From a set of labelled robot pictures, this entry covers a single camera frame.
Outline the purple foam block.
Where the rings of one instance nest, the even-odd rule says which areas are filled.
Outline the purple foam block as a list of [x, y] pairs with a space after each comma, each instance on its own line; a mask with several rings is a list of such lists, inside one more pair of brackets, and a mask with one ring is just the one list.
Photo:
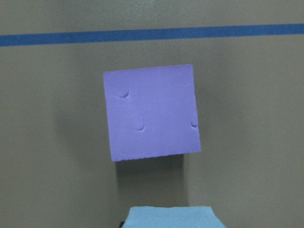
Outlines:
[[103, 74], [114, 162], [201, 150], [191, 64]]

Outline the light blue foam block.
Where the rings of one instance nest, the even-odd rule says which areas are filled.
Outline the light blue foam block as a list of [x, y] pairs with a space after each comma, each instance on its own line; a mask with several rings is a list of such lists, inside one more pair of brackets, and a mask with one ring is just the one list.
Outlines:
[[211, 207], [131, 207], [124, 228], [224, 228]]

